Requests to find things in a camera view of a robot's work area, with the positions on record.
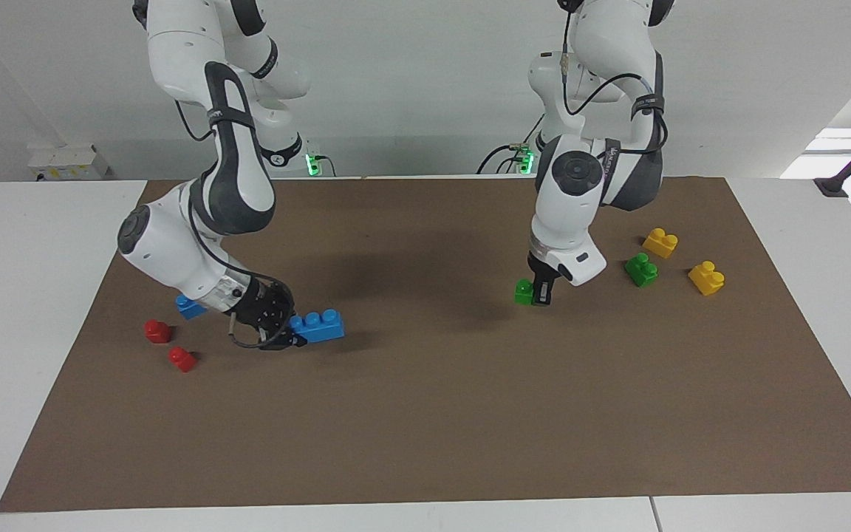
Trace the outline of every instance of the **yellow toy brick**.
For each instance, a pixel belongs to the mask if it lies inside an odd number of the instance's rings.
[[[649,233],[649,238],[642,243],[642,247],[648,249],[655,255],[661,256],[662,259],[668,259],[671,253],[675,251],[675,246],[678,245],[678,236],[666,235],[665,229],[656,227]]]
[[[695,283],[703,296],[711,296],[712,293],[724,287],[724,275],[715,271],[715,263],[706,260],[691,269],[688,274],[691,282]]]

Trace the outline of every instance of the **blue block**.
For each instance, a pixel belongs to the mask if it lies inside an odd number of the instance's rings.
[[[179,310],[183,318],[191,320],[196,316],[204,314],[207,309],[192,299],[179,294],[179,296],[176,297],[176,310]]]
[[[310,344],[318,341],[335,340],[344,337],[344,320],[337,310],[327,309],[324,314],[310,313],[305,317],[291,317],[291,330],[300,334]]]

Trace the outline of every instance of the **green toy brick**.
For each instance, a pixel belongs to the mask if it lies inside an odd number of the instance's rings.
[[[514,288],[514,303],[518,305],[531,305],[534,300],[534,283],[527,279],[521,279]]]
[[[647,287],[658,279],[659,269],[649,262],[649,256],[639,253],[626,263],[626,273],[638,287]]]

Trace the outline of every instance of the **red block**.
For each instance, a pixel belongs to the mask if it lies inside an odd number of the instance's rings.
[[[169,350],[169,361],[173,366],[180,368],[185,373],[196,366],[196,358],[182,347],[173,347]]]
[[[173,330],[170,329],[168,324],[149,320],[143,324],[143,333],[146,340],[152,341],[153,344],[168,344],[169,338],[173,335]]]

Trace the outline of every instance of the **green led indicator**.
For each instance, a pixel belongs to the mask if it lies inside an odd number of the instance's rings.
[[[521,165],[518,169],[523,174],[529,174],[534,168],[534,152],[529,149],[524,153],[524,158],[521,159]]]
[[[307,175],[311,177],[321,175],[321,165],[318,164],[317,159],[311,154],[305,154],[304,158],[307,159]]]

